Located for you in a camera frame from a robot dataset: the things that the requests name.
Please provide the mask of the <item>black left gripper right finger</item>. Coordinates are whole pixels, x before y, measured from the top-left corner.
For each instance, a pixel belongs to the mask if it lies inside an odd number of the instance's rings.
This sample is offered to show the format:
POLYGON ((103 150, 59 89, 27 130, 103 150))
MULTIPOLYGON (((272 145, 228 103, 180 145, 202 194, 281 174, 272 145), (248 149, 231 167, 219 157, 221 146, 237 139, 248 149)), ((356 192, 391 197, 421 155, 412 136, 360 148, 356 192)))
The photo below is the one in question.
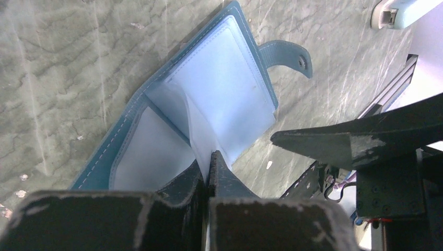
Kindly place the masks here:
POLYGON ((334 202, 264 199, 211 155, 209 250, 359 250, 350 218, 334 202))

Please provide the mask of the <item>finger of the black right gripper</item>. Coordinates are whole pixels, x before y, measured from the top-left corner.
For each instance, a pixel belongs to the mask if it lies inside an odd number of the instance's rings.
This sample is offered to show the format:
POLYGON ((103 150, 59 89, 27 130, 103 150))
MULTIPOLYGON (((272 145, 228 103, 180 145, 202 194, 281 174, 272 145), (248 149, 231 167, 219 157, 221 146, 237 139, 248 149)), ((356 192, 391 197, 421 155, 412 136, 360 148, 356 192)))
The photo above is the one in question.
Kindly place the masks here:
POLYGON ((275 132, 273 145, 338 168, 359 170, 442 140, 442 94, 335 125, 275 132))

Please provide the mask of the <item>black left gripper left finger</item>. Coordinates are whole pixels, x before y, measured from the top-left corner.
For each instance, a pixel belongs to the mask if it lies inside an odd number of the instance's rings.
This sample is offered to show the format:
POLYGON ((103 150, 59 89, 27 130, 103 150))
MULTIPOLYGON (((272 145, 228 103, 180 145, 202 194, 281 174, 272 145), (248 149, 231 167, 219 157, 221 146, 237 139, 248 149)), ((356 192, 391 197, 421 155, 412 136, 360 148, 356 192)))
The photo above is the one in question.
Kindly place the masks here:
POLYGON ((43 190, 14 211, 1 250, 200 250, 197 162, 155 192, 43 190))

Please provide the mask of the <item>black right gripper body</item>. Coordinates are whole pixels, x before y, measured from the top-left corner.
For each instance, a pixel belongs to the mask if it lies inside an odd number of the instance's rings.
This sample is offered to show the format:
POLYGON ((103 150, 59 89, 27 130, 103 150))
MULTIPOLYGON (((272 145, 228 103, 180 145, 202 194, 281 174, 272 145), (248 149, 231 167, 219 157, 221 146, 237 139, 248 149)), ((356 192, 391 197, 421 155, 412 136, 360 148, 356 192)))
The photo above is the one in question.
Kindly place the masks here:
POLYGON ((442 250, 442 151, 424 146, 357 171, 356 211, 372 250, 442 250))

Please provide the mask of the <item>blue leather card holder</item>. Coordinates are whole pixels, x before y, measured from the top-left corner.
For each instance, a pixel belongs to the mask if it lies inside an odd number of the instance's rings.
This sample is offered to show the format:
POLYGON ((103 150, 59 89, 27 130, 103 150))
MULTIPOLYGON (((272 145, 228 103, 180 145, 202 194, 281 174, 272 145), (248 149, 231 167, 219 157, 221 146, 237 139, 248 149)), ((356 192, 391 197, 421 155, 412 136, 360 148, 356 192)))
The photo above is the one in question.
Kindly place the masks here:
POLYGON ((156 191, 191 164, 207 181, 214 151, 231 166, 275 123, 273 66, 312 76, 305 48, 257 45, 230 2, 134 93, 72 189, 156 191))

